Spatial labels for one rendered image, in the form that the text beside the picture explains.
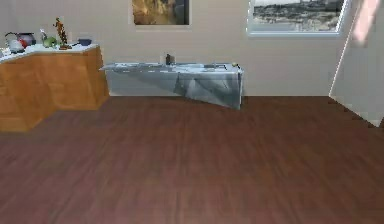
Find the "green spray bottle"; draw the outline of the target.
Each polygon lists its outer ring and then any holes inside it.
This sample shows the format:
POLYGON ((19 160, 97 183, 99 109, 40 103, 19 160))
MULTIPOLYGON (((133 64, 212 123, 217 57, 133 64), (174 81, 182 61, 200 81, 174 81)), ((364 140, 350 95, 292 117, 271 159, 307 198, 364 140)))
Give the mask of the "green spray bottle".
POLYGON ((41 29, 40 33, 41 33, 42 44, 45 48, 50 48, 50 47, 54 48, 57 45, 56 38, 53 36, 48 37, 44 29, 41 29))

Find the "grey metal table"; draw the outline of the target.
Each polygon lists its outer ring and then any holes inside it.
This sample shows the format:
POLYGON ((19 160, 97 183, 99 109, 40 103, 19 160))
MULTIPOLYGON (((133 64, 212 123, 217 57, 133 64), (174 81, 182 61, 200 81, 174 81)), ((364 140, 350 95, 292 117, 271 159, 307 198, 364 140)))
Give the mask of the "grey metal table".
POLYGON ((232 63, 105 64, 100 71, 133 76, 179 96, 236 110, 241 109, 244 70, 232 63))

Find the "framed brown picture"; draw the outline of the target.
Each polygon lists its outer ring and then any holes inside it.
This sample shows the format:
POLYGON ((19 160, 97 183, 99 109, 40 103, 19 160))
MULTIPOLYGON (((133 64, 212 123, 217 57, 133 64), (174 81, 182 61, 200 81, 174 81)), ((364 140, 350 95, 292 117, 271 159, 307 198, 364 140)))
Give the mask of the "framed brown picture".
POLYGON ((189 25, 189 0, 132 0, 135 25, 189 25))

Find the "white framed window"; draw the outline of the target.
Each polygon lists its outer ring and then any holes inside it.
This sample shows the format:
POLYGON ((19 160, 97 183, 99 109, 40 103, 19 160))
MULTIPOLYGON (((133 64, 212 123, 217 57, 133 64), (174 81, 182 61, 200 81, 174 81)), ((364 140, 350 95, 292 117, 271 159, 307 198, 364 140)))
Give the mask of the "white framed window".
POLYGON ((336 35, 350 0, 250 0, 249 35, 336 35))

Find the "wooden counter with white top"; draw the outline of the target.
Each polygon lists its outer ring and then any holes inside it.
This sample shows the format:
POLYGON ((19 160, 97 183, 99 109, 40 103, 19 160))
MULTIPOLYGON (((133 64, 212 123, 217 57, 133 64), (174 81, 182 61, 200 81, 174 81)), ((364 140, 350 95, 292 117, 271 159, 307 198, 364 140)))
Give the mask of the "wooden counter with white top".
POLYGON ((0 58, 0 132, 25 132, 57 110, 97 110, 109 98, 100 46, 34 45, 0 58))

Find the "brown figurine statue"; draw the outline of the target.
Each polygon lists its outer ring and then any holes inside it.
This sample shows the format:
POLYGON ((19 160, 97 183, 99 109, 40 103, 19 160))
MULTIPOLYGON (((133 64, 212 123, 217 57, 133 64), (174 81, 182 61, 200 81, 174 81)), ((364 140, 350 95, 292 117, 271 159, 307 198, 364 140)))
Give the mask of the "brown figurine statue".
POLYGON ((71 49, 71 46, 67 43, 67 35, 63 23, 60 21, 60 18, 56 18, 56 22, 53 24, 56 28, 58 36, 60 38, 60 50, 71 49))

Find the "dark grey pot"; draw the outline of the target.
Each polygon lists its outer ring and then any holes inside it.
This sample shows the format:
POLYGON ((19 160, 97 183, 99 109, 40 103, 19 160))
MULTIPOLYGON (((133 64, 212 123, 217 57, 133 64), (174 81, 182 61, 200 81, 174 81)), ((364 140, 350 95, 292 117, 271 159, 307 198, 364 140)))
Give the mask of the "dark grey pot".
POLYGON ((19 37, 23 39, 28 46, 32 46, 36 44, 36 39, 33 33, 20 33, 19 37))

